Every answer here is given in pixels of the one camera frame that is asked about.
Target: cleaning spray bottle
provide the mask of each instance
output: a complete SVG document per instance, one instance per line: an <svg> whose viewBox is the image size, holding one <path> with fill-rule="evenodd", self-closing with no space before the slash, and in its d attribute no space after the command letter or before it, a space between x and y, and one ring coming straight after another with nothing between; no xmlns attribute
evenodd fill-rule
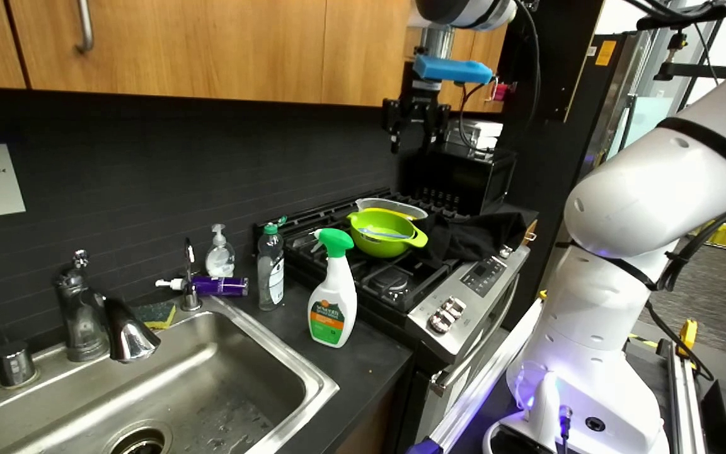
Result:
<svg viewBox="0 0 726 454"><path fill-rule="evenodd" d="M315 344L342 348L358 319L355 281L346 263L353 239L342 229L318 229L315 237L328 249L328 277L310 295L308 329Z"/></svg>

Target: black backsplash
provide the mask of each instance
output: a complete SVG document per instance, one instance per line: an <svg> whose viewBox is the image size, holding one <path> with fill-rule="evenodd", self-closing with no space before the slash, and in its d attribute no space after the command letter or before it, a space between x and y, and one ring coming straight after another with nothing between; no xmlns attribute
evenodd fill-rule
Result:
<svg viewBox="0 0 726 454"><path fill-rule="evenodd" d="M208 222L246 257L254 222L395 183L375 112L353 108L0 98L0 141L27 204L0 217L0 341L57 339L53 277L79 247L97 290L136 300Z"/></svg>

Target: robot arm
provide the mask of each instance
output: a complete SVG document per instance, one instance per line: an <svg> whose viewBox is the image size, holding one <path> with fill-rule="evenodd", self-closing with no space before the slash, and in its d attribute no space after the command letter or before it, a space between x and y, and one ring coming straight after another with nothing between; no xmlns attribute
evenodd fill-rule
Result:
<svg viewBox="0 0 726 454"><path fill-rule="evenodd" d="M397 151L406 125L421 121L425 143L444 141L449 107L438 104L444 80L453 83L489 83L491 68L478 60L449 60L453 27L491 30L513 21L513 0L415 0L415 10L428 21L423 44L413 60L402 68L402 87L397 98L384 101L384 127L391 137L391 151Z"/></svg>
<svg viewBox="0 0 726 454"><path fill-rule="evenodd" d="M726 83L598 167L566 198L564 227L578 244L552 273L539 322L508 368L525 411L502 425L554 451L554 408L561 407L573 411L575 451L670 451L657 402L623 346L668 273L668 249L723 215Z"/></svg>

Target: white bottle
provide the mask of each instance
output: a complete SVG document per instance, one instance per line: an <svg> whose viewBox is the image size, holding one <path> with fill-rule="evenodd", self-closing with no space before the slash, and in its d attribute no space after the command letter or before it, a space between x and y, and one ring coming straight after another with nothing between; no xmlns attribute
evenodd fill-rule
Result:
<svg viewBox="0 0 726 454"><path fill-rule="evenodd" d="M268 222L256 242L256 288L263 311L273 311L284 300L284 249L280 235L283 224L284 217Z"/></svg>
<svg viewBox="0 0 726 454"><path fill-rule="evenodd" d="M211 224L211 249L206 253L206 273L211 281L235 277L235 249L222 232L223 224Z"/></svg>
<svg viewBox="0 0 726 454"><path fill-rule="evenodd" d="M346 263L353 239L342 229L318 229L315 237L328 249L328 277L310 295L308 329L315 344L342 348L358 319L358 290Z"/></svg>

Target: green bowl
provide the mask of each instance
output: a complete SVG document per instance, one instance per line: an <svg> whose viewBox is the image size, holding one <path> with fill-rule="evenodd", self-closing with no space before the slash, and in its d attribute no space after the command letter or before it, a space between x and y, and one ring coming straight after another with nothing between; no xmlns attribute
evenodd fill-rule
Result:
<svg viewBox="0 0 726 454"><path fill-rule="evenodd" d="M395 257L409 247L428 244L413 222L392 212L363 210L348 215L355 247L373 257Z"/></svg>

